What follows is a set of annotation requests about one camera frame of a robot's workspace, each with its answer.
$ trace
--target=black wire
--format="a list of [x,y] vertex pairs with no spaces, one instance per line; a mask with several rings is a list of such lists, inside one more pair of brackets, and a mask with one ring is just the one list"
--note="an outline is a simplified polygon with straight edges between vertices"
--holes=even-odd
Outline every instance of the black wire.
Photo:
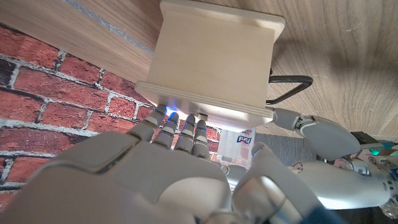
[[278,75],[269,77],[268,83],[301,83],[299,86],[295,87],[293,90],[288,91],[282,96],[274,99],[267,100],[267,105],[274,105],[276,103],[280,103],[281,101],[286,100],[287,98],[305,90],[306,88],[312,85],[312,78],[305,75]]

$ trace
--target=purell label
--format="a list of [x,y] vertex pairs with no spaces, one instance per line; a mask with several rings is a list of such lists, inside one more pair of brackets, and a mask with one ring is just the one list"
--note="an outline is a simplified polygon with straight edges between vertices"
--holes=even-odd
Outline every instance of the purell label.
[[250,144],[251,138],[244,137],[244,136],[239,136],[238,140],[236,140],[236,142],[243,142],[243,143],[246,143],[246,144]]

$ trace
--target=brick wall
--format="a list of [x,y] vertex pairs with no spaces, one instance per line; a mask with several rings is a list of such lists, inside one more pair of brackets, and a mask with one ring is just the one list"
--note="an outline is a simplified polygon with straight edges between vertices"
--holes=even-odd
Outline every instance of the brick wall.
[[[0,212],[51,157],[153,109],[134,83],[0,24]],[[207,137],[215,159],[220,131]]]

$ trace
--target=robot finger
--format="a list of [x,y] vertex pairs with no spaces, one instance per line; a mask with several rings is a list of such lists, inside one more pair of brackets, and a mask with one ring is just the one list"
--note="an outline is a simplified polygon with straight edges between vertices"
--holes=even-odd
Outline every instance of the robot finger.
[[195,117],[193,115],[189,115],[185,120],[184,127],[182,128],[180,137],[175,144],[174,150],[181,150],[191,154],[194,129]]
[[178,114],[176,112],[173,112],[152,143],[158,144],[169,150],[173,143],[174,132],[177,128],[177,121]]
[[155,130],[162,123],[163,117],[166,114],[166,107],[164,105],[157,105],[155,111],[153,111],[143,121],[136,124],[126,134],[130,134],[137,137],[142,141],[150,141],[155,133]]
[[206,137],[206,122],[204,120],[200,120],[197,124],[195,137],[193,138],[192,155],[204,159],[210,159]]

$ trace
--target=wooden table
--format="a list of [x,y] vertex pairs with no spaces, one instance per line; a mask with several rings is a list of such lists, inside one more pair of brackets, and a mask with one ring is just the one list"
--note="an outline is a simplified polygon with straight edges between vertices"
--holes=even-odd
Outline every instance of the wooden table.
[[[0,21],[136,82],[146,78],[160,32],[159,2],[3,0]],[[277,107],[398,140],[397,1],[205,2],[285,17],[274,46],[274,75],[308,75],[314,84]],[[271,84],[269,98],[293,87]],[[297,136],[272,124],[257,131]]]

